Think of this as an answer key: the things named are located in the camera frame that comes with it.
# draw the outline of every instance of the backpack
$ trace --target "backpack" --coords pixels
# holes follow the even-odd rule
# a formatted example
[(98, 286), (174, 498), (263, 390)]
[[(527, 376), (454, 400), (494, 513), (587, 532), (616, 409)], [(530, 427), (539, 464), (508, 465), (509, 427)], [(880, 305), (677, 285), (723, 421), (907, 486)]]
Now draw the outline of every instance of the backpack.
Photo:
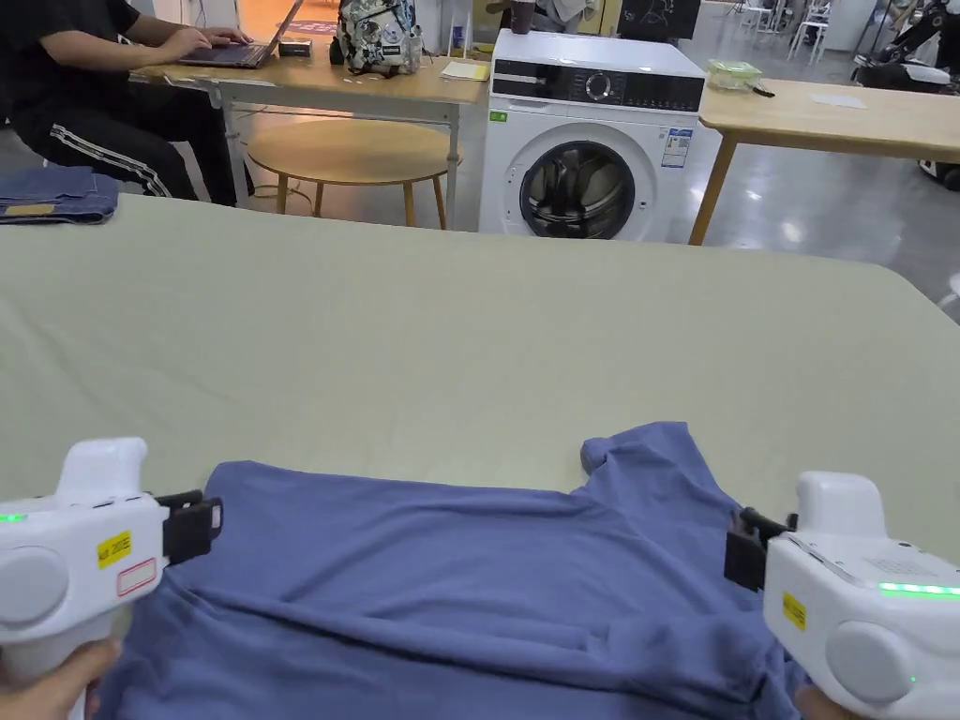
[(330, 62), (354, 75), (392, 78), (420, 69), (423, 40), (413, 0), (340, 0)]

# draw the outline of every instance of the metal table frame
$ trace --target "metal table frame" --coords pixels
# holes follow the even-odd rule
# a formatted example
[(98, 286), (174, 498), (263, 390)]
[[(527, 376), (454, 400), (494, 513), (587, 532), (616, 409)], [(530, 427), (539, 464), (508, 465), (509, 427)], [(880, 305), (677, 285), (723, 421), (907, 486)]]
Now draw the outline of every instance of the metal table frame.
[(460, 161), (460, 105), (459, 103), (397, 98), (389, 95), (358, 95), (331, 92), (328, 89), (284, 87), (261, 81), (220, 80), (197, 78), (190, 81), (173, 81), (169, 84), (195, 87), (207, 92), (210, 102), (224, 114), (227, 142), (230, 152), (230, 167), (233, 186), (236, 189), (237, 205), (248, 206), (247, 183), (244, 178), (245, 153), (240, 143), (240, 132), (233, 122), (233, 106), (236, 103), (271, 105), (282, 108), (310, 108), (351, 112), (356, 117), (393, 122), (414, 122), (445, 125), (450, 128), (450, 149), (447, 154), (446, 173), (446, 224), (456, 229), (457, 166)]

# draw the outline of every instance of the red sticker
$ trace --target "red sticker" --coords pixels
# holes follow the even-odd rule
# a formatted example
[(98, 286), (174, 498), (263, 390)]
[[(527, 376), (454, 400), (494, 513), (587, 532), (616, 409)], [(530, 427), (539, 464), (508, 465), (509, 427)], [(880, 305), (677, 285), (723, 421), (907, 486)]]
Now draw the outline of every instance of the red sticker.
[(156, 559), (151, 558), (117, 575), (117, 597), (129, 595), (154, 580), (156, 580)]

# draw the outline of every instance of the wooden table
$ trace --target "wooden table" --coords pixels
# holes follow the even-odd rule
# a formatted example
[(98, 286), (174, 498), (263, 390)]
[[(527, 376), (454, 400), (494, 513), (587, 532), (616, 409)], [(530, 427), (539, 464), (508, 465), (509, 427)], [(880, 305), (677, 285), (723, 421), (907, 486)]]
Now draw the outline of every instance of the wooden table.
[[(960, 162), (960, 98), (869, 87), (764, 80), (774, 98), (707, 87), (700, 121), (723, 135), (690, 233), (702, 245), (738, 143)], [(866, 109), (817, 103), (844, 96)]]
[(414, 226), (414, 182), (432, 180), (446, 230), (444, 191), (446, 137), (410, 123), (331, 118), (257, 132), (247, 146), (250, 160), (277, 175), (276, 212), (287, 208), (290, 178), (317, 185), (314, 217), (321, 216), (325, 185), (402, 185), (407, 225)]
[(456, 228), (460, 108), (484, 102), (487, 84), (442, 78), (449, 58), (424, 58), (416, 75), (390, 80), (373, 73), (354, 76), (342, 66), (331, 66), (327, 50), (325, 40), (316, 40), (312, 58), (272, 58), (259, 70), (161, 65), (144, 68), (138, 75), (210, 93), (211, 100), (224, 112), (238, 198), (247, 197), (247, 185), (243, 148), (233, 124), (234, 103), (341, 110), (356, 117), (447, 125), (447, 222)]
[(742, 503), (860, 472), (893, 537), (960, 560), (960, 329), (876, 265), (131, 195), (0, 237), (5, 498), (120, 435), (157, 493), (245, 458), (566, 492), (584, 439), (685, 420)]

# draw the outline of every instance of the cup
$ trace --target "cup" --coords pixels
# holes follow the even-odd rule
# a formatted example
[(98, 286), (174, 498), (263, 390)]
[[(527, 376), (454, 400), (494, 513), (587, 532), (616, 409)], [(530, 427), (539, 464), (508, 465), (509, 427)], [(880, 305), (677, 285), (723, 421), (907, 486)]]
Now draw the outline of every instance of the cup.
[(517, 35), (526, 35), (534, 21), (534, 0), (512, 0), (510, 3), (510, 29)]

